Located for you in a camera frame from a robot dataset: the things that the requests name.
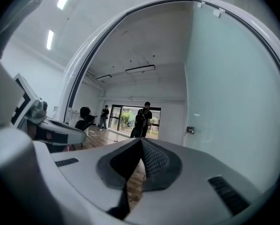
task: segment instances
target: glass panel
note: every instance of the glass panel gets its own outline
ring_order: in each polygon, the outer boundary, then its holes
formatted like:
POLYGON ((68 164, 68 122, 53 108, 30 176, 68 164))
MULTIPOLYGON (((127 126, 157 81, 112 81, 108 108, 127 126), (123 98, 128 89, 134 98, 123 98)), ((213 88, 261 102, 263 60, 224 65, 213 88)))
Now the glass panel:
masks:
POLYGON ((119 119, 117 119, 117 118, 110 118, 110 122, 108 124, 108 127, 117 130, 118 122, 119 122, 119 119))
POLYGON ((228 14, 194 5, 185 72, 185 145, 266 191, 280 174, 280 74, 258 38, 228 14))
POLYGON ((131 134, 131 131, 135 125, 135 119, 138 111, 139 111, 138 107, 127 107, 127 106, 123 107, 119 131, 126 133, 128 135, 131 134))
POLYGON ((113 107, 113 108, 112 108, 111 117, 119 118, 119 116, 120 116, 120 110, 121 110, 120 107, 113 107))
POLYGON ((152 112, 152 119, 150 119, 150 123, 159 124, 160 120, 160 111, 150 110, 152 112))
POLYGON ((153 139, 158 139, 159 138, 159 127, 158 126, 150 126, 150 127, 148 127, 148 131, 147 131, 146 137, 153 138, 153 139))

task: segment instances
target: black hair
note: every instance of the black hair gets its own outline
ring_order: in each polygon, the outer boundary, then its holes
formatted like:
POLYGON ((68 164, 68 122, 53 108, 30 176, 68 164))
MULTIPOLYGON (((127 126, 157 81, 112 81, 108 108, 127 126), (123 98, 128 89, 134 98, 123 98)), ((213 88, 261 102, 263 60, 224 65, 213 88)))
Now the black hair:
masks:
POLYGON ((86 116, 88 116, 90 114, 91 110, 88 107, 82 107, 80 109, 80 116, 82 118, 85 118, 86 116))

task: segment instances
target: glass door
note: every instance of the glass door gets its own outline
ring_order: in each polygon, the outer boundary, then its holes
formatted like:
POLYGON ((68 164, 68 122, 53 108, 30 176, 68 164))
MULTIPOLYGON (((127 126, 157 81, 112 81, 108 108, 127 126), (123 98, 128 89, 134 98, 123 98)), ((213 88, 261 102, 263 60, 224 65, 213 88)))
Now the glass door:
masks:
POLYGON ((120 118, 120 114, 121 114, 121 107, 122 106, 119 106, 119 105, 118 106, 117 105, 112 106, 110 120, 108 122, 108 127, 109 128, 118 130, 119 118, 120 118))
MULTIPOLYGON (((108 127, 130 136, 135 126, 136 115, 141 108, 138 106, 113 105, 108 127)), ((152 112, 151 126, 148 127, 146 137, 158 139, 160 108, 151 107, 150 111, 152 112)))
POLYGON ((152 112, 152 119, 150 119, 151 126, 148 127, 147 135, 148 138, 158 139, 159 137, 159 120, 160 110, 150 109, 152 112))
POLYGON ((123 106, 119 131, 126 135, 131 134, 131 131, 135 126, 136 115, 138 114, 139 109, 139 107, 123 106))

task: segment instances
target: curved white frame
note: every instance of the curved white frame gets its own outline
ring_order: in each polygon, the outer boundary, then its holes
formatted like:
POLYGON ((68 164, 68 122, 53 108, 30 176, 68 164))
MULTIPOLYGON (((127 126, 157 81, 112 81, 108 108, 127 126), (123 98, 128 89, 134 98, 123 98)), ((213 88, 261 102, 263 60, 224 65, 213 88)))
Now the curved white frame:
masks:
MULTIPOLYGON (((249 14, 248 12, 231 5, 229 3, 220 1, 220 0, 196 0, 196 1, 203 1, 206 3, 209 3, 213 6, 218 6, 226 11, 229 11, 230 13, 236 15, 237 17, 241 18, 243 21, 245 21, 248 25, 250 25, 255 31, 257 31, 264 39, 265 41, 270 45, 270 47, 273 49, 273 51, 276 53, 278 59, 280 60, 280 40, 276 37, 276 35, 268 29, 262 22, 260 22, 257 18, 249 14)), ((138 9, 145 9, 151 6, 157 6, 158 3, 161 2, 179 2, 178 0, 152 0, 146 3, 143 3, 141 5, 138 5, 136 7, 132 7, 117 16, 110 19, 108 22, 103 24, 99 29, 97 29, 85 42, 82 44, 82 46, 79 48, 79 50, 75 53, 74 57, 69 62, 66 71, 65 71, 65 80, 64 80, 64 89, 61 95, 59 108, 56 114, 56 119, 60 121, 64 121, 66 110, 68 107, 68 102, 70 99, 70 93, 72 91, 72 88, 76 82, 76 79, 78 78, 81 68, 83 64, 85 63, 88 56, 91 54, 92 49, 96 46, 96 44, 100 41, 100 39, 108 32, 110 28, 112 30, 116 28, 120 22, 118 22, 121 18, 127 16, 129 13, 134 12, 138 9)), ((110 33, 104 38, 102 43, 99 45, 101 46, 105 39, 109 36, 110 33)), ((91 64, 91 60, 89 61, 87 68, 84 70, 84 73, 88 69, 89 65, 91 64)))

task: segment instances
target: black mesh fabric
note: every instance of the black mesh fabric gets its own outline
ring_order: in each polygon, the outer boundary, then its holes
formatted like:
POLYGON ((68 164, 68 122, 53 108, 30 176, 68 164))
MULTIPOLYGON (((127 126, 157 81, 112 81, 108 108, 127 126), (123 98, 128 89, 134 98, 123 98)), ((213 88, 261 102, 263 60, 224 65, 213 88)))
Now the black mesh fabric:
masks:
POLYGON ((156 149, 151 143, 142 140, 143 156, 146 177, 156 174, 169 165, 169 157, 165 152, 156 149))

